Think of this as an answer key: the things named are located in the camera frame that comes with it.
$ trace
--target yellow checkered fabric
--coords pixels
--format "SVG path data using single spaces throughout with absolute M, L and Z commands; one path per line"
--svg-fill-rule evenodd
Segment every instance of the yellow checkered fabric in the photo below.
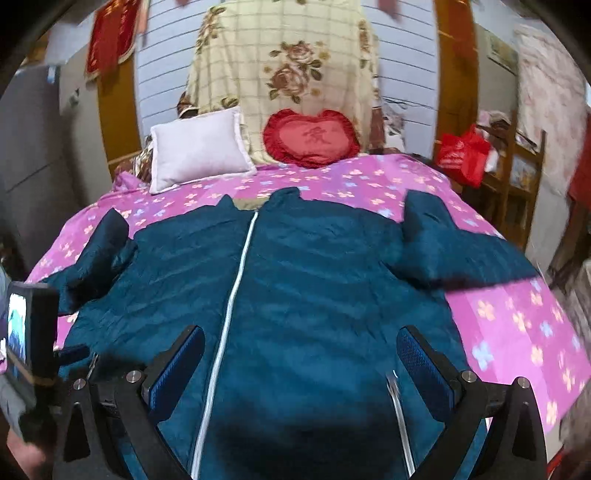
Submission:
M 274 163 L 262 132 L 284 108 L 347 116 L 369 142 L 377 41 L 359 0 L 232 0 L 211 7 L 179 108 L 240 104 L 257 164 Z

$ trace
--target pink bedsheet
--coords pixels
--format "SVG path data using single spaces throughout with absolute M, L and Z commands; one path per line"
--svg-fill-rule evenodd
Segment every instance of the pink bedsheet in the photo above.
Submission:
M 444 176 L 404 155 L 354 158 L 320 170 L 263 167 L 253 177 L 203 181 L 157 196 L 151 196 L 135 177 L 124 174 L 112 192 L 66 223 L 29 280 L 38 281 L 74 263 L 95 226 L 112 207 L 127 219 L 133 235 L 159 220 L 214 205 L 224 194 L 267 197 L 287 186 L 297 186 L 304 199 L 345 203 L 396 221 L 402 220 L 406 190 L 430 192 L 444 200 L 461 228 L 498 235 L 460 200 Z M 447 300 L 474 371 L 492 382 L 511 383 L 520 375 L 529 378 L 544 430 L 550 430 L 591 376 L 591 365 L 543 279 L 450 293 Z M 58 347 L 75 321 L 76 314 L 60 318 Z

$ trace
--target blue jacket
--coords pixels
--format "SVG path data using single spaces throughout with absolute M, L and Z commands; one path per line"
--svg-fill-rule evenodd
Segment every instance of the blue jacket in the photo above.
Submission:
M 66 345 L 99 352 L 99 378 L 149 363 L 183 327 L 201 326 L 202 362 L 160 424 L 201 479 L 393 480 L 407 475 L 386 374 L 400 378 L 417 463 L 443 428 L 398 359 L 399 329 L 416 325 L 465 369 L 443 289 L 534 275 L 509 243 L 458 229 L 432 195 L 408 192 L 396 223 L 291 188 L 257 212 L 225 196 L 133 240 L 112 210 L 48 282 L 62 313 L 80 308 Z

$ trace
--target red banner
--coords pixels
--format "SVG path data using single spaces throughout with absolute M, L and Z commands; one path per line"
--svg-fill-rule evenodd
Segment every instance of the red banner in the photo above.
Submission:
M 96 12 L 86 59 L 88 78 L 114 69 L 134 52 L 140 4 L 140 0 L 111 0 Z

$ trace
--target metal bolt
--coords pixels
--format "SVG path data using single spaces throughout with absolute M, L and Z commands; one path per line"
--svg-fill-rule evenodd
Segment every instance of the metal bolt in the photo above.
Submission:
M 132 370 L 125 376 L 129 383 L 136 383 L 140 378 L 142 378 L 142 372 L 139 370 Z
M 478 376 L 472 370 L 464 370 L 462 372 L 462 378 L 468 383 L 474 383 L 478 380 Z
M 82 390 L 86 386 L 86 380 L 79 378 L 74 382 L 74 390 Z
M 527 378 L 525 377 L 519 377 L 517 379 L 517 384 L 521 387 L 521 388 L 529 388 L 530 387 L 530 381 L 527 380 Z

